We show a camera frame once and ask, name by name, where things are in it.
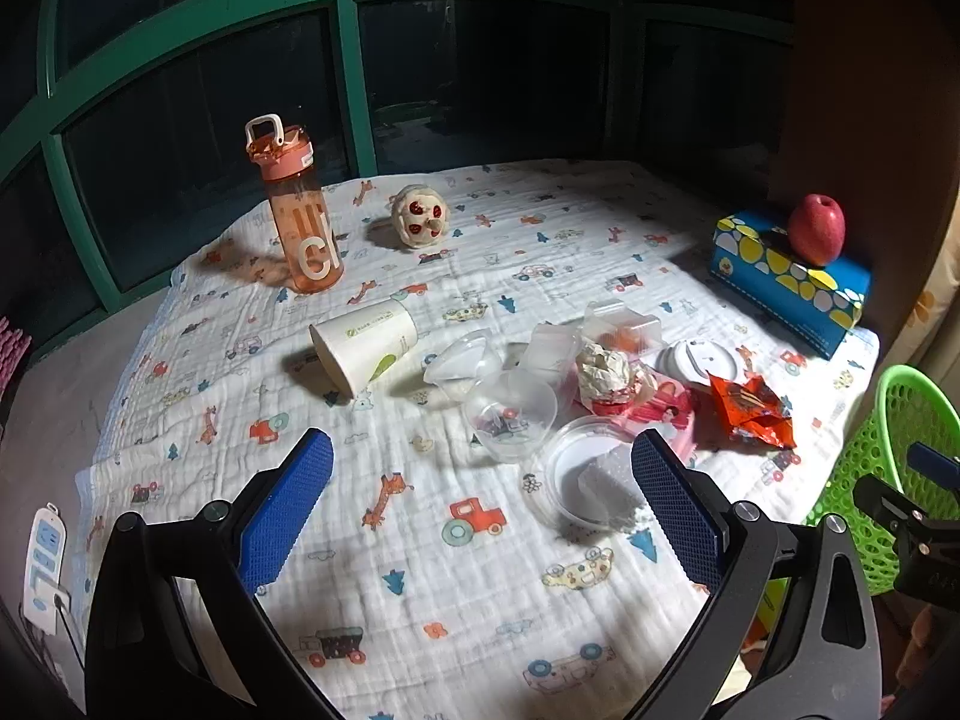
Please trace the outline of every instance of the blue tissue box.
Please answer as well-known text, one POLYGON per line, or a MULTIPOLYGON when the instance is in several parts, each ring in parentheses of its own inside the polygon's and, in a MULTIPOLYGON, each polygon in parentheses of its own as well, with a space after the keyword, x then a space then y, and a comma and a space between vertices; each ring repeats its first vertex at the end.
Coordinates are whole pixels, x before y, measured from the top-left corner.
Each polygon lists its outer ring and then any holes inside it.
POLYGON ((870 290, 870 271, 846 257, 824 269, 794 259, 784 228, 751 211, 718 221, 710 272, 827 359, 859 322, 870 290))

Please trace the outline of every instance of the red apple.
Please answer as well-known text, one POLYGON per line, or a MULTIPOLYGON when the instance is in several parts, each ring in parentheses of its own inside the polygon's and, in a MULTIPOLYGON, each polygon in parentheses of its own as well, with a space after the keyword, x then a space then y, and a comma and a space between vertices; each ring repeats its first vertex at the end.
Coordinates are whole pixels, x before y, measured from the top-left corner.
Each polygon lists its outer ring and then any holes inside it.
POLYGON ((843 250, 847 224, 840 205, 825 194, 808 194, 793 209, 786 235, 793 250, 810 265, 823 268, 843 250))

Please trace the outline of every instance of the bed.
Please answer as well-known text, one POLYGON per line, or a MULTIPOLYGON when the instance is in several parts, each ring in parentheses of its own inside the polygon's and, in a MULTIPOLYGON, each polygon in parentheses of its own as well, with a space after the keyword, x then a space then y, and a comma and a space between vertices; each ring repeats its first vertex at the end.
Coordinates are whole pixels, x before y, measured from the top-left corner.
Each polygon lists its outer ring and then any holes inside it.
MULTIPOLYGON (((831 361, 816 357, 707 273, 723 214, 633 163, 463 167, 347 181, 325 194, 346 263, 332 289, 304 296, 284 285, 266 202, 174 270, 93 464, 78 476, 82 624, 119 514, 193 517, 277 466, 317 426, 333 440, 333 480, 280 579, 257 595, 345 717, 622 716, 688 630, 704 591, 685 578, 655 519, 632 535, 541 524, 527 500, 541 481, 488 459, 459 410, 422 381, 424 358, 490 327, 515 359, 536 323, 571 322, 604 295, 658 316, 666 341, 736 347, 789 400, 796 456, 783 463, 776 451, 745 450, 703 419, 689 463, 731 500, 797 522, 841 449, 877 337, 856 329, 831 361), (428 250, 398 248, 385 223, 390 197, 410 183, 448 200, 448 237, 428 250), (344 400, 307 325, 388 298, 403 301, 419 342, 344 400), (451 505, 478 520, 466 545, 443 541, 451 505), (364 519, 374 508, 376 528, 364 519), (607 579, 586 589, 544 581, 551 565, 585 560, 605 561, 607 579)), ((195 589, 182 589, 212 673, 243 695, 195 589)))

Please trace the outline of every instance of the white paper cup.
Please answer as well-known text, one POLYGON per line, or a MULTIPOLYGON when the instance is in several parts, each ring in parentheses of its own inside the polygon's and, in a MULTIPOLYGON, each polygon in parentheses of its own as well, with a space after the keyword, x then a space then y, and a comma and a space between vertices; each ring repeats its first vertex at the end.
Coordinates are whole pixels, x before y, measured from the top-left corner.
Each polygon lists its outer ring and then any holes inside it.
POLYGON ((310 338, 339 391, 354 398, 416 343, 416 327, 397 300, 384 300, 310 325, 310 338))

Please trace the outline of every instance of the power strip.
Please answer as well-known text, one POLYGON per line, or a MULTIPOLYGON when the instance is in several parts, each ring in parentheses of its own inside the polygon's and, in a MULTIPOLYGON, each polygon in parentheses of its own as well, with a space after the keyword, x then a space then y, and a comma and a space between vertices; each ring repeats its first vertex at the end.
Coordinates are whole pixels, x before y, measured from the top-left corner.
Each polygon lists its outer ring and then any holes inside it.
POLYGON ((27 565, 23 571, 23 616, 42 632, 56 635, 56 595, 64 598, 59 588, 59 575, 64 562, 66 528, 59 518, 59 509, 48 503, 34 515, 27 544, 27 565))

